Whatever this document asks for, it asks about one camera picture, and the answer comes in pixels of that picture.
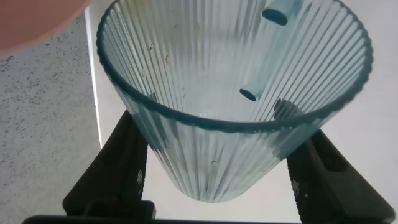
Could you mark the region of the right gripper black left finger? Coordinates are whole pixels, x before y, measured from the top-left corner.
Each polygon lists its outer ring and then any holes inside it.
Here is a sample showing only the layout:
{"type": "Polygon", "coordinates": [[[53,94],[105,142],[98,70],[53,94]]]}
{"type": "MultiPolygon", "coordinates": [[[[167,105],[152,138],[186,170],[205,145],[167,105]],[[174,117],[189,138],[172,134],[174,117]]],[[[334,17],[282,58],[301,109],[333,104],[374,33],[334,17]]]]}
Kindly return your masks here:
{"type": "Polygon", "coordinates": [[[148,143],[125,111],[102,150],[63,199],[71,216],[154,218],[144,201],[148,143]]]}

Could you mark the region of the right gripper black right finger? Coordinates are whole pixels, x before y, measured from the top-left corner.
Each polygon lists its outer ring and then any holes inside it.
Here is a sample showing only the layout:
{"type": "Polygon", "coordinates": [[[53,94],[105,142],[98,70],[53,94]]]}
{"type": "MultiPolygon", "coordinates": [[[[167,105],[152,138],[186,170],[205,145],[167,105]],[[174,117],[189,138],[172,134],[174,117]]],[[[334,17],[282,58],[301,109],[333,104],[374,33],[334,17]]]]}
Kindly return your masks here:
{"type": "Polygon", "coordinates": [[[287,167],[302,223],[386,224],[396,218],[323,131],[291,153],[287,167]]]}

